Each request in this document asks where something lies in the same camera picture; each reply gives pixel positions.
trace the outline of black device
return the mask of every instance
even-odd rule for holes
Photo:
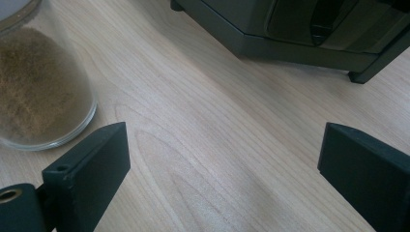
[[[409,156],[360,130],[329,123],[318,169],[376,231],[410,231]]]
[[[37,189],[0,189],[0,231],[94,231],[130,168],[125,123],[100,128],[43,170]]]
[[[237,56],[349,71],[366,83],[410,45],[408,0],[171,0]]]

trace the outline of glass jar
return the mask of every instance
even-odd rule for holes
[[[0,142],[59,146],[84,130],[96,106],[48,0],[0,1]]]

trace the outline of hole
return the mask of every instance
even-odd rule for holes
[[[21,189],[9,189],[0,193],[0,204],[12,201],[21,195]]]
[[[61,165],[57,167],[57,171],[65,171],[69,169],[69,167],[67,165]]]

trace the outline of wood grain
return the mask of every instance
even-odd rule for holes
[[[326,122],[410,154],[410,51],[366,85],[345,72],[241,60],[168,0],[54,0],[99,106],[57,149],[0,147],[0,188],[125,121],[132,170],[96,231],[372,231],[321,177]]]

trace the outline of light wood surface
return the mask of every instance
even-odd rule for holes
[[[0,147],[0,188],[126,122],[132,169],[96,231],[373,231],[319,174],[326,122],[410,154],[410,51],[366,85],[232,55],[169,0],[54,0],[99,106],[60,148]]]

